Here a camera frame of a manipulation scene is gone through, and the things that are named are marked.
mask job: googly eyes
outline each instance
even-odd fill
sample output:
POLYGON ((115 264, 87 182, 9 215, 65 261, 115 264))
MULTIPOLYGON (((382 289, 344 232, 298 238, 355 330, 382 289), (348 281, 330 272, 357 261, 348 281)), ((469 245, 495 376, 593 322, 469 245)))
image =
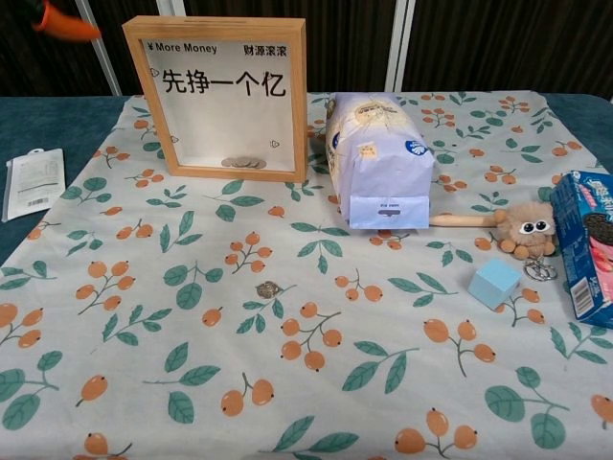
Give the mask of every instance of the googly eyes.
POLYGON ((521 224, 519 233, 521 233, 522 235, 530 235, 534 232, 544 232, 546 230, 549 230, 549 227, 549 223, 547 223, 545 220, 539 220, 536 223, 524 222, 521 224))

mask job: barcode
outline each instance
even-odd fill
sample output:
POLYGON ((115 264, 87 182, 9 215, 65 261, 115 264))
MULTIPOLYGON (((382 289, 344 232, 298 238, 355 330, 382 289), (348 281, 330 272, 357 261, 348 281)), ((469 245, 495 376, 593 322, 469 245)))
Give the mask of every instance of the barcode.
POLYGON ((28 201, 28 207, 35 206, 37 204, 46 203, 47 201, 49 201, 49 198, 39 198, 39 199, 35 199, 34 201, 28 201))
POLYGON ((583 315, 586 311, 594 307, 594 300, 592 299, 590 287, 587 284, 587 278, 583 278, 574 285, 571 294, 573 296, 573 304, 575 305, 577 316, 583 315))

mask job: light blue cube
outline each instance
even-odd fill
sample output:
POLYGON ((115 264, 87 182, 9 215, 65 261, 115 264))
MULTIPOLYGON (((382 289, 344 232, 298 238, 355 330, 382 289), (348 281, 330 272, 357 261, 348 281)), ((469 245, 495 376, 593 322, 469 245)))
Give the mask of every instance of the light blue cube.
POLYGON ((519 285, 521 273, 499 259, 492 259, 477 270, 468 292, 495 310, 519 285))

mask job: wooden picture frame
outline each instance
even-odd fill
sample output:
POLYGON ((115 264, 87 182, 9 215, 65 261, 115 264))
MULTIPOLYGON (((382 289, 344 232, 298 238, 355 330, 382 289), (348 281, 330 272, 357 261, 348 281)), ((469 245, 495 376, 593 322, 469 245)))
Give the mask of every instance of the wooden picture frame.
POLYGON ((136 16, 123 27, 170 174, 306 179, 303 18, 136 16))

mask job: teal cloth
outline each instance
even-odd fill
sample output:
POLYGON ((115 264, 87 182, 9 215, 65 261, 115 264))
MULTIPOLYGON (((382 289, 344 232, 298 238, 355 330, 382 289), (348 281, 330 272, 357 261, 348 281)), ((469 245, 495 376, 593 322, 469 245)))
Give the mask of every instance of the teal cloth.
MULTIPOLYGON (((613 104, 584 94, 544 94, 560 121, 613 171, 613 104)), ((115 125, 127 97, 0 98, 0 160, 36 148, 64 150, 66 184, 79 174, 115 125)), ((0 173, 4 191, 6 169, 0 173)), ((44 212, 0 223, 0 265, 44 212)))

